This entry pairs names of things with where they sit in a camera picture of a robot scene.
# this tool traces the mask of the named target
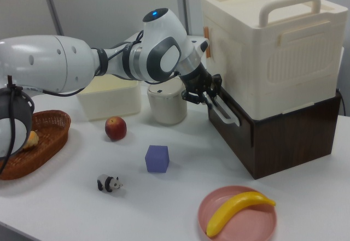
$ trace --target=red apple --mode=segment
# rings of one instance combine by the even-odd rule
[[[107,119],[104,130],[111,140],[120,140],[126,135],[126,123],[119,116],[113,116]]]

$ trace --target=panda toy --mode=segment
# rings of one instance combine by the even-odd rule
[[[117,178],[109,177],[106,174],[101,174],[97,178],[97,187],[100,191],[106,189],[107,192],[112,192],[113,189],[118,189],[122,187],[122,183]]]

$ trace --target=wicker basket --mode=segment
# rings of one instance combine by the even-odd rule
[[[39,136],[33,149],[21,150],[11,157],[0,175],[2,180],[24,177],[38,169],[65,145],[71,118],[59,110],[41,111],[33,114],[32,130]]]

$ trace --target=banana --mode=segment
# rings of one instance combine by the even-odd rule
[[[245,207],[256,204],[269,204],[275,206],[276,202],[268,199],[259,192],[252,191],[239,193],[223,203],[213,214],[208,222],[206,235],[209,237],[216,236],[235,214]]]

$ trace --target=purple cube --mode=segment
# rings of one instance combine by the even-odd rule
[[[169,165],[168,147],[150,145],[145,160],[149,173],[165,173]]]

